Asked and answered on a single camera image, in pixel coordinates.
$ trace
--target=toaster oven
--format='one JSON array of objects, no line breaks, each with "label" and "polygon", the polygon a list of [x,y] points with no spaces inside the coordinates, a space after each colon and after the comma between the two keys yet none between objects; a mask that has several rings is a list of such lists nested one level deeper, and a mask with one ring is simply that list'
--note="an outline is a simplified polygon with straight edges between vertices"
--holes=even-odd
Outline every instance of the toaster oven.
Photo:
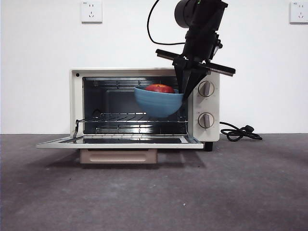
[{"label": "toaster oven", "polygon": [[[95,153],[96,157],[100,152],[123,150],[130,154],[140,151],[145,156],[147,150],[155,149],[211,151],[219,139],[219,74],[206,76],[182,107],[167,118],[148,116],[134,98],[134,87],[157,83],[178,89],[174,69],[71,70],[70,136],[37,147],[80,149],[85,156]],[[120,156],[110,162],[120,161]]]}]

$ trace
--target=open oven door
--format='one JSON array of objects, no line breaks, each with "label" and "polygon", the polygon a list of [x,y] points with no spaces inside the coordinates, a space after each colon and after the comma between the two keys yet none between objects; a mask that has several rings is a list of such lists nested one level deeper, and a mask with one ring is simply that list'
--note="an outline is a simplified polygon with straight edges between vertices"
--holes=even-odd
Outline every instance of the open oven door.
[{"label": "open oven door", "polygon": [[37,148],[203,149],[204,145],[188,135],[86,135],[39,143]]}]

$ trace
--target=blue bowl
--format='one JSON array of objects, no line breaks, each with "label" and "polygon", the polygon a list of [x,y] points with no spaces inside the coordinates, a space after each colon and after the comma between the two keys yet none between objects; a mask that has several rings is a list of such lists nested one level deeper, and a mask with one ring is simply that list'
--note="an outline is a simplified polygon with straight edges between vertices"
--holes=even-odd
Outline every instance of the blue bowl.
[{"label": "blue bowl", "polygon": [[144,90],[135,87],[135,99],[139,107],[147,115],[158,118],[165,118],[175,113],[182,106],[184,94],[161,93],[156,91]]}]

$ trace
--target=electrical outlet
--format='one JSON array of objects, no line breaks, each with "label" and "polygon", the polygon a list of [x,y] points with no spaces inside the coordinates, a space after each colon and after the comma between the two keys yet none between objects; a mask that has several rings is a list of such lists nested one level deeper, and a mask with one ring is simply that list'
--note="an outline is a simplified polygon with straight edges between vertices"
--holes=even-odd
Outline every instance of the electrical outlet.
[{"label": "electrical outlet", "polygon": [[293,1],[290,4],[290,23],[308,24],[308,1]]},{"label": "electrical outlet", "polygon": [[81,3],[81,22],[83,23],[101,23],[102,19],[102,1],[89,0]]}]

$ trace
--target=oven foot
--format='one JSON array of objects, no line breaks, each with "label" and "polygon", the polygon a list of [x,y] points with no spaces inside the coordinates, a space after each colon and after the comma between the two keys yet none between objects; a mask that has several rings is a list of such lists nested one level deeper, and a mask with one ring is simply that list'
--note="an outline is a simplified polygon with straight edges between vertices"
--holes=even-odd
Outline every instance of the oven foot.
[{"label": "oven foot", "polygon": [[213,151],[213,142],[204,142],[204,151],[206,152]]}]

